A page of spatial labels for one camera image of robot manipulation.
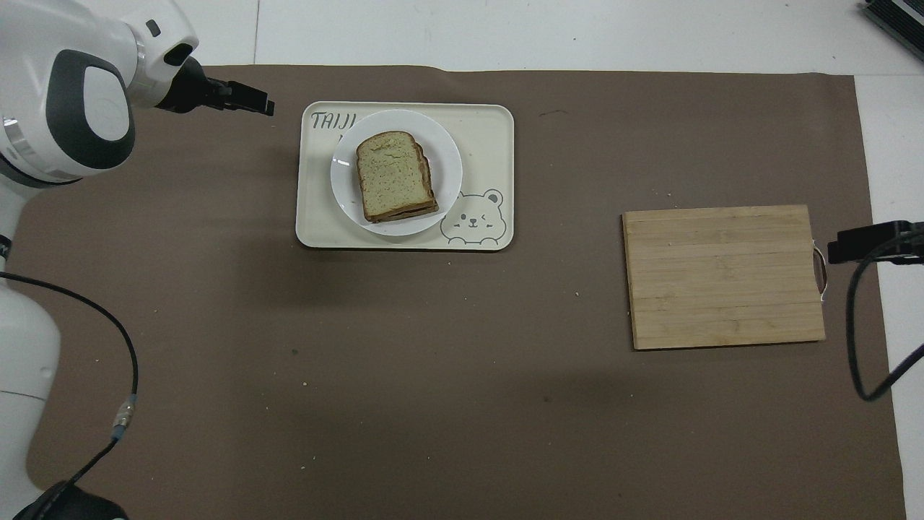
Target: bread slice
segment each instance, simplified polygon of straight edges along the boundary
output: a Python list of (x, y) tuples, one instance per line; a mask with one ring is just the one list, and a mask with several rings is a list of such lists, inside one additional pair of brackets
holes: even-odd
[(430, 183), (430, 163), (414, 136), (386, 131), (356, 149), (362, 213), (370, 222), (426, 215), (439, 209)]

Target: plate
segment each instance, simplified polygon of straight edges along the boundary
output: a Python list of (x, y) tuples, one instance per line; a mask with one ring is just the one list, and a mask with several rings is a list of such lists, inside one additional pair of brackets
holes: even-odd
[[(389, 130), (406, 131), (423, 148), (430, 162), (433, 195), (440, 207), (435, 213), (376, 223), (363, 215), (356, 148), (371, 136)], [(452, 208), (462, 188), (462, 157), (453, 137), (440, 123), (413, 110), (384, 110), (357, 121), (337, 144), (331, 161), (331, 188), (340, 209), (362, 228), (380, 235), (412, 235), (442, 220)]]

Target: cutting board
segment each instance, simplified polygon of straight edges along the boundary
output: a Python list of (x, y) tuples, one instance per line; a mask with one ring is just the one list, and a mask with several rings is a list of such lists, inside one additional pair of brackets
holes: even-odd
[(623, 215), (637, 350), (824, 340), (804, 205)]

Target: brown mat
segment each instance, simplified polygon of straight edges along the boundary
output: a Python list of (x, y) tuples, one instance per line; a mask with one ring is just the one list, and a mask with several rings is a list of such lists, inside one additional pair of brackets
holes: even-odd
[[(111, 308), (139, 413), (84, 481), (145, 518), (901, 518), (892, 404), (828, 340), (633, 352), (619, 216), (807, 204), (870, 222), (853, 81), (822, 75), (214, 68), (277, 117), (137, 114), (120, 171), (44, 194), (9, 264)], [(472, 102), (517, 121), (517, 235), (496, 254), (317, 251), (294, 234), (298, 123), (322, 99)], [(875, 277), (861, 363), (886, 367)], [(106, 440), (117, 333), (63, 297), (30, 471)]]

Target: bear drawing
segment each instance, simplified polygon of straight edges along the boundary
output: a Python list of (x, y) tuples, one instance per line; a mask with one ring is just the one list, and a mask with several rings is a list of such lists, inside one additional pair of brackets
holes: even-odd
[(507, 233), (501, 213), (504, 196), (497, 190), (483, 195), (460, 193), (449, 213), (440, 222), (440, 230), (449, 243), (498, 243)]

